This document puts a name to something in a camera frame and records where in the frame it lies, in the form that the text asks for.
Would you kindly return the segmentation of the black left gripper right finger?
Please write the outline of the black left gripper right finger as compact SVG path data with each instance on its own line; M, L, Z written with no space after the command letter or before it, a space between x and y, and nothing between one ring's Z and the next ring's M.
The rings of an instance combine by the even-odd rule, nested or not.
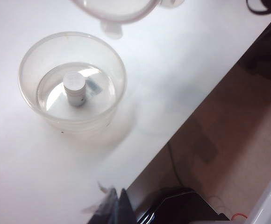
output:
M117 211L118 224L135 224L136 216L129 201L128 194L125 189L121 190L121 195L118 201Z

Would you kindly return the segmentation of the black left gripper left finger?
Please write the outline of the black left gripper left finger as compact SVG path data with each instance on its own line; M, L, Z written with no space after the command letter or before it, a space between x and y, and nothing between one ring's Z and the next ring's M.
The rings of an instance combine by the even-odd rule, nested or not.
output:
M82 213L90 215L88 224L108 224L112 217L113 210L118 202L117 192L114 186L105 187L97 182L99 190L104 197L98 202L84 208Z

